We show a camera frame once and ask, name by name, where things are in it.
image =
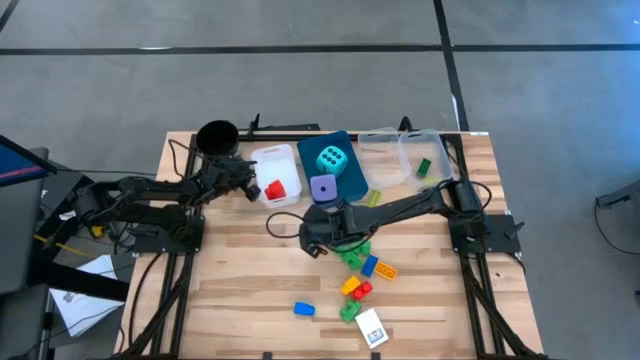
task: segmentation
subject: monitor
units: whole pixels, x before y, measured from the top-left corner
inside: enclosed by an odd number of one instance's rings
[[[0,135],[0,187],[56,173],[46,160]]]

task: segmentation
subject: purple die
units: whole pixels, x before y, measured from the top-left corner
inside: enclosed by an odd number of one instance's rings
[[[338,185],[333,174],[318,175],[311,178],[311,196],[318,202],[331,201],[338,197]]]

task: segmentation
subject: wooden tabletop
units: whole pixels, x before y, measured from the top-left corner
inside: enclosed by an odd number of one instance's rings
[[[170,132],[167,138],[188,144],[191,134]],[[486,184],[493,193],[487,212],[504,213],[507,205],[489,136],[461,135],[471,179]],[[276,144],[242,142],[240,151],[249,159],[253,150]],[[296,144],[290,145],[303,183],[302,196],[298,204],[278,210],[302,215],[311,204],[310,193]],[[178,169],[185,168],[186,157],[186,151],[177,150]],[[166,142],[158,179],[179,180]],[[384,189],[381,201],[412,194],[408,185],[401,184]],[[480,194],[484,199],[486,193]],[[271,237],[265,220],[274,211],[260,202],[248,202],[242,192],[204,207],[205,235],[193,266],[180,359],[260,358],[265,351],[273,352],[276,359],[370,358],[358,325],[355,321],[345,324],[338,314],[345,305],[342,283],[351,275],[362,276],[334,254],[313,259],[300,250],[297,239]],[[272,229],[295,233],[298,223],[289,217],[274,218]],[[372,253],[398,270],[394,281],[374,274],[370,279],[374,290],[362,300],[363,310],[376,309],[390,337],[375,351],[383,359],[475,358],[459,260],[451,249],[446,220],[438,215],[412,218],[381,228],[371,242]],[[134,291],[152,257],[146,254],[136,262],[122,320],[125,332]],[[135,335],[157,309],[166,258],[163,255],[156,262],[143,284]],[[522,268],[503,254],[488,254],[487,260],[499,310],[525,344],[542,352]],[[176,277],[181,267],[178,261]],[[316,315],[295,316],[296,301],[313,304]],[[165,325],[164,352],[169,349],[173,311]],[[480,313],[487,351],[492,351],[488,319],[484,310]]]

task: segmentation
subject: gray carpet floor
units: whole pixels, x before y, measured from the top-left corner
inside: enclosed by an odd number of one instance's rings
[[[632,0],[443,3],[454,45],[640,42]],[[0,49],[317,43],[439,44],[440,34],[433,3],[418,0],[20,0],[0,32]],[[556,358],[640,356],[640,257],[609,247],[593,214],[596,196],[640,180],[638,56],[455,53],[470,129],[490,132],[511,211],[526,222],[530,295]],[[0,131],[69,167],[154,172],[167,131],[246,127],[258,112],[264,125],[366,130],[406,115],[458,129],[441,52],[0,55]],[[629,204],[599,217],[611,241],[640,251]],[[108,356],[120,317],[59,339],[56,358]]]

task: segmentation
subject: white container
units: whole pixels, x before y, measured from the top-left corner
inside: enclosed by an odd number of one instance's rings
[[[358,135],[358,161],[367,184],[384,189],[401,184],[411,174],[411,166],[392,127]]]
[[[283,144],[259,149],[251,153],[251,160],[257,161],[254,165],[256,182],[260,190],[260,201],[268,208],[295,204],[300,200],[300,177],[293,156],[291,146]],[[272,182],[280,180],[286,196],[281,199],[269,200],[264,190]]]
[[[411,165],[411,174],[407,181],[414,190],[422,191],[444,179],[453,178],[451,163],[437,131],[421,130],[404,133],[400,136],[400,145]],[[427,176],[424,178],[416,175],[422,159],[431,161]]]

